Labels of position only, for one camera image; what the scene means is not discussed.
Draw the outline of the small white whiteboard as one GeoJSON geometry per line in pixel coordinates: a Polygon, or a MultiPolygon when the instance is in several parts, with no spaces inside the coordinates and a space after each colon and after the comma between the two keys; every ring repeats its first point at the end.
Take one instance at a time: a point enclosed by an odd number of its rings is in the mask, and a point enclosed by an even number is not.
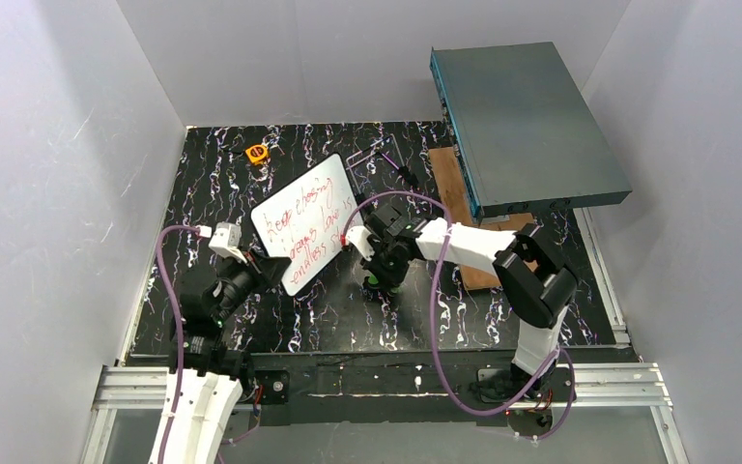
{"type": "Polygon", "coordinates": [[[342,250],[343,228],[361,224],[342,158],[333,154],[250,212],[267,255],[288,257],[281,285],[295,296],[342,250]]]}

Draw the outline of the green bone-shaped eraser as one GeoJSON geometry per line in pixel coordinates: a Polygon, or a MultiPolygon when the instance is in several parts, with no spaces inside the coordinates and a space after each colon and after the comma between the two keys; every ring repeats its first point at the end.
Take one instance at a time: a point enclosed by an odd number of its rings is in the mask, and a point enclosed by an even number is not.
{"type": "Polygon", "coordinates": [[[374,275],[369,274],[363,281],[363,288],[369,291],[387,295],[397,295],[404,281],[402,275],[374,275]]]}

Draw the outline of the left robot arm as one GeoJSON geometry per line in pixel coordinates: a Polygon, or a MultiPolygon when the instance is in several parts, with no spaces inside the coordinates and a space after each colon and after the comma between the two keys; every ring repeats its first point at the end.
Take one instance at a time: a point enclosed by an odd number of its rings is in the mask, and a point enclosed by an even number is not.
{"type": "Polygon", "coordinates": [[[279,284],[292,263],[257,249],[243,261],[221,258],[180,276],[179,316],[173,320],[166,393],[152,463],[212,463],[244,387],[253,378],[249,356],[224,341],[227,320],[246,300],[279,284]]]}

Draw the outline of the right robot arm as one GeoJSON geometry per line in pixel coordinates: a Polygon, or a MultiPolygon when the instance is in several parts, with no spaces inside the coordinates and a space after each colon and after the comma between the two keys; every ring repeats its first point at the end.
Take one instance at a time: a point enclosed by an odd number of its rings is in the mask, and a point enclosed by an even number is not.
{"type": "Polygon", "coordinates": [[[541,393],[557,364],[558,337],[579,279],[541,227],[487,230],[443,217],[407,217],[386,205],[350,227],[344,238],[362,257],[367,287],[399,289],[414,260],[448,260],[495,277],[519,319],[509,368],[471,384],[489,401],[531,399],[541,393]]]}

